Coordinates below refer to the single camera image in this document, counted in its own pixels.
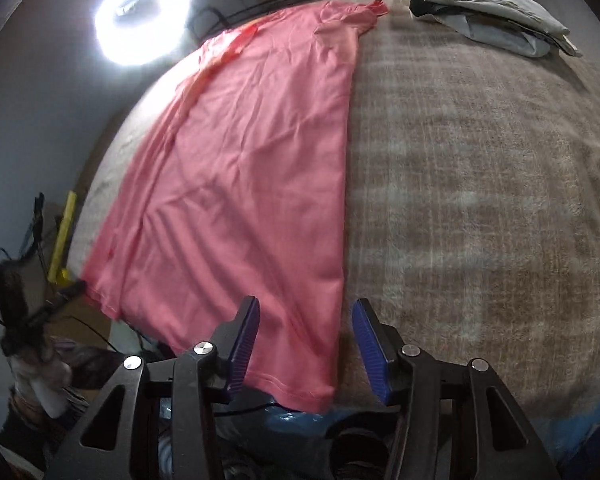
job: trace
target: mattress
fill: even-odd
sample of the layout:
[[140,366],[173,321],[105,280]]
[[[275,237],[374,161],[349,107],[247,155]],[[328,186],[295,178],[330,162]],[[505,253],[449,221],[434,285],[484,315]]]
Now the mattress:
[[[529,416],[587,413],[600,403],[600,73],[385,2],[352,88],[336,403],[377,404],[350,328],[366,297],[437,359],[487,359]],[[113,139],[75,229],[74,274],[186,73],[167,72]]]

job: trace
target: pink fabric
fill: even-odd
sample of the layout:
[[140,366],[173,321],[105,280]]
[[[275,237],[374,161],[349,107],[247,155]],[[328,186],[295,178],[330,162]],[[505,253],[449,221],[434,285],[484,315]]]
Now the pink fabric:
[[336,385],[347,117],[358,35],[341,0],[211,40],[125,175],[83,278],[176,353],[262,306],[246,384],[320,412]]

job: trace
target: metal pin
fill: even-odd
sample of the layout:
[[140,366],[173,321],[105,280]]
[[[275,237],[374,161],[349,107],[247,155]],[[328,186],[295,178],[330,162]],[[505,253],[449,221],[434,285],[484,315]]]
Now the metal pin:
[[408,357],[416,357],[420,355],[420,347],[416,345],[404,345],[401,352]]
[[142,359],[137,355],[130,355],[122,364],[127,370],[135,370],[142,364]]
[[471,361],[471,366],[479,372],[486,372],[489,369],[489,363],[484,359],[474,359]]
[[213,343],[209,341],[203,341],[202,343],[198,343],[193,347],[193,351],[198,355],[205,355],[211,352],[214,349]]

